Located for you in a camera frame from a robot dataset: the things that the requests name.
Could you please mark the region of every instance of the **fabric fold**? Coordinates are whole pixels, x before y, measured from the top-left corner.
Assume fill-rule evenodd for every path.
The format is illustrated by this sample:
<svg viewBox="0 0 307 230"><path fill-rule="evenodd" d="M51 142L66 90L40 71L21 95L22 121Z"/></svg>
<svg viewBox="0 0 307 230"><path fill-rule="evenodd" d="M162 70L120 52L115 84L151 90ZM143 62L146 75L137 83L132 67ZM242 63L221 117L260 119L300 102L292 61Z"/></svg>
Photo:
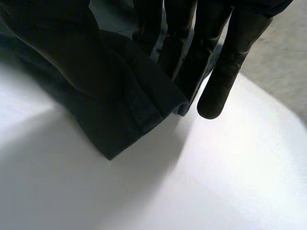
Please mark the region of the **fabric fold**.
<svg viewBox="0 0 307 230"><path fill-rule="evenodd" d="M72 114L93 145L111 160L188 101L166 74L131 40L103 30L100 34L133 73L124 76L122 97L112 101L100 100L77 91L64 78L55 77L59 75L55 68L54 74L51 74L53 76L47 77L50 71L47 73L44 66L50 65L48 61L16 38L12 44L15 51L17 47L17 52L35 57L25 58L23 55L27 67L31 70L40 69L43 73L31 74L32 77Z"/></svg>

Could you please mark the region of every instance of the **dark fabric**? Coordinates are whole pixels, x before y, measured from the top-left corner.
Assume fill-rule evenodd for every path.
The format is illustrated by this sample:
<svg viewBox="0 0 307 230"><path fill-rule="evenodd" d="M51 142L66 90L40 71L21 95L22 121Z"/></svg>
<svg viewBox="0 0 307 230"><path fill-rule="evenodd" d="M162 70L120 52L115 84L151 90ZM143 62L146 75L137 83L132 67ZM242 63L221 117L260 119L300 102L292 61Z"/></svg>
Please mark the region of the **dark fabric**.
<svg viewBox="0 0 307 230"><path fill-rule="evenodd" d="M162 70L128 38L107 31L101 31L101 37L118 51L136 76L126 75L124 96L117 101L102 101L80 93L64 78L55 77L59 74L57 70L53 72L48 61L20 40L10 38L15 40L6 44L22 53L20 57L28 68L43 73L33 74L33 78L75 117L86 136L110 160L187 101Z"/></svg>
<svg viewBox="0 0 307 230"><path fill-rule="evenodd" d="M37 80L112 159L186 99L132 41L99 32L88 4L89 0L0 0L0 15L13 34L32 47L31 56L43 56L41 64L61 72L62 78ZM113 96L114 91L120 94Z"/></svg>
<svg viewBox="0 0 307 230"><path fill-rule="evenodd" d="M253 11L266 17L274 17L284 11L293 0L210 0L220 1L242 10Z"/></svg>

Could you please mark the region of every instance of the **white table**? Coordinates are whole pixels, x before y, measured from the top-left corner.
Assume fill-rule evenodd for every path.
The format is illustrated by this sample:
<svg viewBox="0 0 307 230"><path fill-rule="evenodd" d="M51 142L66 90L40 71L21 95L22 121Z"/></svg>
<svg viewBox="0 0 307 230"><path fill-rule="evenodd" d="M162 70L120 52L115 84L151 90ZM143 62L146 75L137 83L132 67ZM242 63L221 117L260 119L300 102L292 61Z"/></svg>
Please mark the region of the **white table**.
<svg viewBox="0 0 307 230"><path fill-rule="evenodd" d="M244 76L217 119L193 105L107 161L18 67L0 69L1 230L306 229L306 129Z"/></svg>

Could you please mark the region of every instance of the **gloved hand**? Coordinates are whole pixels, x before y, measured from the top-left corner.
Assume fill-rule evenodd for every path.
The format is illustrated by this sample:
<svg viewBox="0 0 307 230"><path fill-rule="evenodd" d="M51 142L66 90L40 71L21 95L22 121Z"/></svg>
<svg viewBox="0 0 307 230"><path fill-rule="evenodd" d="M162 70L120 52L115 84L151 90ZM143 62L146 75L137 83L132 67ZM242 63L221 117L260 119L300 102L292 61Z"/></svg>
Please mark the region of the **gloved hand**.
<svg viewBox="0 0 307 230"><path fill-rule="evenodd" d="M188 28L186 23L192 15L188 12L192 12L190 10L193 4L188 4L189 0L183 2L185 7L179 12L178 6L182 6L182 2L165 1L168 30L174 22L178 24L177 28ZM230 15L223 49L197 106L199 114L207 119L214 119L220 115L253 43L270 25L273 16L282 12L291 2L292 0L276 0L273 3L266 0L198 0L193 41L178 75L173 77L173 70L179 60L177 57L181 55L178 47L183 46L183 43L175 39L176 35L170 33L170 38L165 39L159 57L162 69L174 80L189 101L188 105L179 108L178 113L185 115L193 103Z"/></svg>

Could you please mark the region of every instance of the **white surface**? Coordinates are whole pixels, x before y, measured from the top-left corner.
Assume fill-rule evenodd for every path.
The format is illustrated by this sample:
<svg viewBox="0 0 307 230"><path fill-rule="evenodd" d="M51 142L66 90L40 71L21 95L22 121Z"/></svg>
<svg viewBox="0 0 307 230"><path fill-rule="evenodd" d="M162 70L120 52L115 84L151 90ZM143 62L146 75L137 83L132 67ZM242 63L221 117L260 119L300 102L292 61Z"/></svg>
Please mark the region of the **white surface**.
<svg viewBox="0 0 307 230"><path fill-rule="evenodd" d="M244 76L219 118L194 105L107 161L25 74L0 69L1 230L306 229L306 130Z"/></svg>

